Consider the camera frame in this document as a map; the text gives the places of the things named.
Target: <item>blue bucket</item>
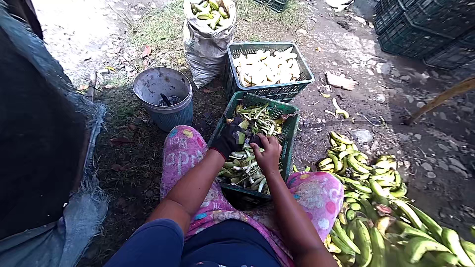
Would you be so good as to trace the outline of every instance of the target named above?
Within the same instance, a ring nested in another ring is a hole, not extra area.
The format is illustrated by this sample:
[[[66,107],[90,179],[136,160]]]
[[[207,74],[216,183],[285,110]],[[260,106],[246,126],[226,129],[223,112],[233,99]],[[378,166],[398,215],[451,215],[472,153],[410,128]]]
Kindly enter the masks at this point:
[[[193,91],[190,81],[176,69],[153,67],[144,70],[133,81],[133,92],[158,127],[166,132],[177,125],[190,125],[193,121]],[[170,106],[159,106],[166,96],[177,96],[182,101]]]

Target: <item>black glove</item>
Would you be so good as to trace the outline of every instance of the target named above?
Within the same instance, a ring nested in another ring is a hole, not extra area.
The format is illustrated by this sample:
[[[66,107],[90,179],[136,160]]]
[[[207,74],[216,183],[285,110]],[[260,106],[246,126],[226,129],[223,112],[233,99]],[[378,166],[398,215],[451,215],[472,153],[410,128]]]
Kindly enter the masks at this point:
[[[241,122],[241,117],[234,118],[233,122],[224,127],[223,131],[221,131],[221,136],[211,144],[209,149],[218,151],[226,160],[231,155],[231,152],[241,151],[242,145],[237,143],[236,138],[236,132],[241,130],[241,127],[238,126]]]

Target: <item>rock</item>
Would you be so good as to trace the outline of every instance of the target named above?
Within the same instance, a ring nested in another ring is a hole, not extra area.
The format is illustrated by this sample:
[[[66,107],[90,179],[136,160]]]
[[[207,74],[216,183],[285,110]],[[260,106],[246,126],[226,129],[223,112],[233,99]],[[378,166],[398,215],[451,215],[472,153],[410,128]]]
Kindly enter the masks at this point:
[[[297,33],[298,36],[304,36],[307,34],[307,31],[304,29],[298,29],[295,32]]]
[[[429,163],[427,163],[427,162],[422,163],[420,166],[421,166],[422,168],[424,168],[424,170],[426,170],[426,171],[428,171],[428,172],[433,171],[432,166],[431,166]]]
[[[400,80],[403,80],[403,81],[409,81],[411,79],[411,76],[409,75],[404,75],[404,76],[401,76],[399,77]]]
[[[468,178],[468,174],[465,171],[463,171],[462,169],[460,169],[459,167],[454,166],[454,165],[449,165],[448,168],[451,171],[460,174],[463,178],[465,178],[465,179]]]
[[[109,70],[106,69],[106,68],[103,68],[103,69],[99,70],[99,74],[101,74],[101,75],[109,74]]]
[[[384,96],[384,94],[378,94],[374,100],[383,103],[384,101],[386,101],[386,97]]]
[[[439,73],[437,73],[437,71],[431,70],[430,73],[432,74],[432,76],[434,76],[434,78],[439,78]]]
[[[445,162],[443,162],[443,161],[438,161],[437,164],[438,164],[438,166],[439,166],[440,168],[442,168],[442,169],[448,171],[448,165],[447,165]]]
[[[438,143],[437,145],[440,147],[440,149],[442,149],[445,152],[450,151],[450,148],[446,147],[445,145],[441,143]]]
[[[467,168],[459,160],[456,160],[454,158],[448,158],[448,160],[450,161],[450,163],[452,163],[452,165],[455,165],[458,168],[460,168],[464,171],[467,171]]]
[[[405,134],[402,134],[402,133],[398,133],[398,135],[399,135],[399,138],[402,141],[409,141],[410,140],[410,137],[408,135],[405,135]]]
[[[437,162],[437,160],[432,158],[432,157],[426,157],[426,160],[430,163],[433,163],[433,164],[435,164]]]
[[[126,72],[133,72],[134,69],[131,66],[125,66],[125,71]]]
[[[447,116],[445,115],[445,113],[444,113],[443,111],[441,111],[441,112],[439,113],[439,117],[440,117],[441,119],[443,119],[443,120],[447,120]]]
[[[395,68],[391,70],[391,74],[393,74],[395,77],[401,76],[401,73]]]
[[[409,103],[414,102],[414,97],[413,97],[413,96],[411,96],[411,95],[406,95],[406,98],[407,98],[407,100],[408,100]]]
[[[352,132],[353,138],[358,143],[366,143],[373,140],[373,135],[366,129],[356,129]]]
[[[389,63],[377,63],[376,64],[376,72],[383,74],[383,75],[388,75],[389,72],[391,72],[391,64]]]
[[[470,114],[472,114],[474,112],[474,108],[469,107],[469,106],[462,106],[460,108],[460,110],[463,111],[463,112],[470,113]]]

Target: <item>plastic crate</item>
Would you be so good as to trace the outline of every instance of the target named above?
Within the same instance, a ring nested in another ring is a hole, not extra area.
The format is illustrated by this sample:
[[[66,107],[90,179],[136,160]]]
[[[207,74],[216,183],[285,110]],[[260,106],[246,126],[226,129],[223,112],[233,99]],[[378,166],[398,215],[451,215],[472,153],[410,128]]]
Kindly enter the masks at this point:
[[[475,43],[467,44],[462,40],[441,49],[433,56],[424,59],[426,65],[453,70],[475,59]]]
[[[285,9],[285,5],[287,4],[287,0],[279,1],[279,0],[254,0],[259,4],[266,5],[270,7],[270,9],[274,10],[277,13],[282,12]]]
[[[422,59],[448,45],[453,38],[414,25],[404,13],[378,36],[378,41],[384,52]]]
[[[267,86],[252,86],[244,87],[239,82],[236,68],[233,65],[233,58],[238,57],[241,53],[243,55],[253,54],[258,49],[282,52],[289,47],[294,47],[292,53],[297,54],[297,63],[300,68],[300,78],[291,83],[275,84]],[[228,58],[226,60],[225,71],[223,72],[223,80],[225,81],[225,92],[228,99],[230,99],[235,92],[247,91],[255,95],[265,96],[270,99],[289,102],[294,98],[305,86],[315,80],[310,68],[305,63],[302,54],[297,46],[293,43],[272,43],[272,42],[256,42],[256,43],[229,43],[228,44]]]
[[[246,106],[250,105],[265,105],[266,103],[269,103],[269,106],[267,107],[270,111],[270,114],[272,118],[277,119],[279,118],[280,114],[292,114],[296,113],[298,111],[298,108],[294,105],[290,105],[287,103],[283,103],[280,101],[275,101],[269,98],[261,97],[255,94],[248,94],[246,92],[237,92],[235,93],[230,102],[228,103],[228,106],[226,107],[224,111],[224,117],[226,118],[232,118],[234,110],[236,109],[236,106],[243,101],[243,104]],[[223,130],[224,126],[226,126],[226,120],[223,116],[219,119],[218,125],[216,126],[216,129],[213,132],[213,135],[209,139],[208,146],[210,146],[213,141],[221,135],[221,131]],[[287,118],[287,120],[284,122],[284,125],[282,126],[282,135],[284,137],[284,141],[281,143],[282,144],[282,155],[280,157],[280,162],[282,163],[281,168],[282,168],[282,178],[284,181],[287,181],[287,178],[289,177],[290,169],[292,168],[291,165],[291,159],[292,159],[292,148],[294,146],[294,136],[297,133],[297,127],[298,127],[298,122],[300,120],[300,115],[295,115]],[[220,183],[222,188],[227,188],[233,191],[237,191],[239,193],[242,193],[243,195],[247,195],[253,199],[257,199],[258,201],[266,201],[270,199],[270,196],[267,194],[262,194],[257,191],[249,190],[246,188],[242,188],[240,186],[235,186],[231,185],[228,183]]]
[[[475,12],[444,6],[437,0],[417,1],[406,13],[413,24],[453,38],[475,25]]]
[[[399,0],[380,0],[374,7],[376,17],[374,19],[374,30],[381,34],[389,25],[394,23],[406,8]]]

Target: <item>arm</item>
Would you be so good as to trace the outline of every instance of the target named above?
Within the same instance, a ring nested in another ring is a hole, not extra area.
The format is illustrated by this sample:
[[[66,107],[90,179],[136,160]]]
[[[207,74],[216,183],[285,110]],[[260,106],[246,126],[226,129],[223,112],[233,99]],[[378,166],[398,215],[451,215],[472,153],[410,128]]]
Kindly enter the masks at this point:
[[[224,161],[220,152],[214,149],[208,150],[204,158],[178,180],[146,222],[171,219],[186,234],[191,219],[203,203]]]
[[[282,146],[275,137],[258,134],[264,152],[259,146],[251,144],[257,163],[261,167],[274,201],[276,221],[284,242],[290,248],[294,262],[300,267],[337,267],[336,261],[323,245],[317,230],[308,219],[304,209],[294,199],[279,172],[279,157]]]

